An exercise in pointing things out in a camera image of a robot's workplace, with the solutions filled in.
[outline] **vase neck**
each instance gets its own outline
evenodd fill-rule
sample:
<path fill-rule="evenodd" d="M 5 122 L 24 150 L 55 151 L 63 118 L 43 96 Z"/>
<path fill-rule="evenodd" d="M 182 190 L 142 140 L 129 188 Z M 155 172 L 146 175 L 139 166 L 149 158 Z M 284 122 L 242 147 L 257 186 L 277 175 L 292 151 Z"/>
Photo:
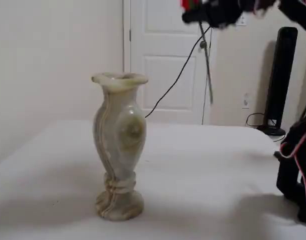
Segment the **vase neck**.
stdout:
<path fill-rule="evenodd" d="M 137 91 L 138 87 L 120 92 L 111 92 L 107 88 L 103 87 L 104 100 L 121 106 L 134 102 L 137 99 Z"/>

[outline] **table surface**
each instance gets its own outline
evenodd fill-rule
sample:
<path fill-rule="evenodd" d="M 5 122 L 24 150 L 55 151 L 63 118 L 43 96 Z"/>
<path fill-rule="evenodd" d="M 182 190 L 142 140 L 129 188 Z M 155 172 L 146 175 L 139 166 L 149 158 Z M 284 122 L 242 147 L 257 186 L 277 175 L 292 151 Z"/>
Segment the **table surface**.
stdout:
<path fill-rule="evenodd" d="M 0 240 L 306 240 L 276 188 L 276 149 L 246 127 L 148 124 L 135 169 L 144 212 L 109 222 L 95 211 L 92 124 L 59 122 L 0 164 Z"/>

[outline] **marble vase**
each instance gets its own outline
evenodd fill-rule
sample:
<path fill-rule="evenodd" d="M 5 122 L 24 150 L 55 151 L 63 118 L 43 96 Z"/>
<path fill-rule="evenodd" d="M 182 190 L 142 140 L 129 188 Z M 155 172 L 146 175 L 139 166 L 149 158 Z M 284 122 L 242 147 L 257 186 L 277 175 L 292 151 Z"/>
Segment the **marble vase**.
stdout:
<path fill-rule="evenodd" d="M 138 216 L 144 208 L 140 193 L 134 190 L 134 168 L 146 139 L 146 121 L 137 105 L 139 85 L 147 77 L 134 73 L 99 73 L 92 77 L 101 85 L 104 102 L 93 122 L 97 152 L 105 167 L 105 191 L 96 199 L 97 213 L 111 221 Z"/>

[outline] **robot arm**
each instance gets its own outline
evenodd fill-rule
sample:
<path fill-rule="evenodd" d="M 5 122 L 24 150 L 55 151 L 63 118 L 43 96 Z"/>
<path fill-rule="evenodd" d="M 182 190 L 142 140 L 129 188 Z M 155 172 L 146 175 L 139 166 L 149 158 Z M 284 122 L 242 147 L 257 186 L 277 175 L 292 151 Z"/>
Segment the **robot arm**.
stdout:
<path fill-rule="evenodd" d="M 209 0 L 197 4 L 182 15 L 185 23 L 207 22 L 212 28 L 223 29 L 235 24 L 243 12 L 267 11 L 276 0 Z M 301 0 L 280 0 L 279 9 L 306 30 L 306 3 Z"/>

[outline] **door panel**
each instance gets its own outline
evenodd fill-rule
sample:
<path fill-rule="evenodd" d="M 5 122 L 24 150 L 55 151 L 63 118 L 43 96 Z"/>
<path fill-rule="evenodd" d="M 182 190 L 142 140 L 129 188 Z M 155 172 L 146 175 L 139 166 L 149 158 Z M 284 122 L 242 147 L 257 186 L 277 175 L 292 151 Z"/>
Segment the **door panel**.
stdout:
<path fill-rule="evenodd" d="M 185 25 L 181 15 L 179 0 L 131 1 L 131 71 L 149 77 L 138 91 L 144 114 L 176 80 L 200 37 L 197 24 Z M 198 44 L 177 84 L 148 121 L 202 124 L 206 75 L 204 53 Z"/>

